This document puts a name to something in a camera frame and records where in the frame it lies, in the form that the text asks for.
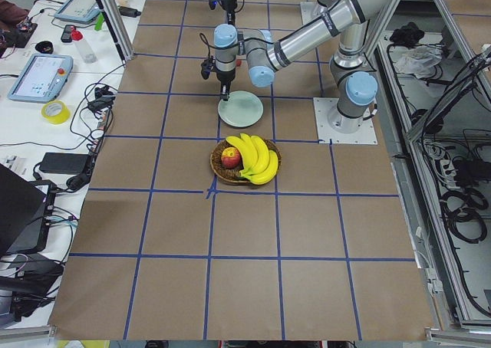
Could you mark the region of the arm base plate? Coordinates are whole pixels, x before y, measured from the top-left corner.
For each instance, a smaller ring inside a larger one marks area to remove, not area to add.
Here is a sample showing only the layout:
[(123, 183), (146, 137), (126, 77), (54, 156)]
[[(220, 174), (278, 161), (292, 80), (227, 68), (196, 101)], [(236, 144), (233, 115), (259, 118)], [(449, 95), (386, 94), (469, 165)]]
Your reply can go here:
[(338, 98), (313, 99), (318, 142), (322, 144), (377, 145), (377, 136), (367, 108), (363, 117), (347, 118), (338, 111)]
[(326, 7), (318, 4), (317, 2), (301, 2), (300, 12), (302, 17), (302, 24), (306, 25), (313, 19), (317, 18), (325, 10)]

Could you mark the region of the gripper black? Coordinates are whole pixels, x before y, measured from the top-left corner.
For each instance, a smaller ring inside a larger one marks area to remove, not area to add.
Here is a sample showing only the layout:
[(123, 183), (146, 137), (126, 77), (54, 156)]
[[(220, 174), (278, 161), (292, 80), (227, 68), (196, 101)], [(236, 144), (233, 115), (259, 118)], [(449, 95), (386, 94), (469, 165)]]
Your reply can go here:
[(218, 5), (226, 12), (227, 23), (235, 25), (235, 11), (237, 0), (208, 0), (209, 8), (215, 10)]
[(211, 73), (216, 74), (221, 83), (220, 99), (228, 101), (231, 83), (235, 79), (235, 60), (222, 62), (217, 58), (208, 57), (203, 60), (200, 67), (201, 76), (204, 80), (208, 80)]

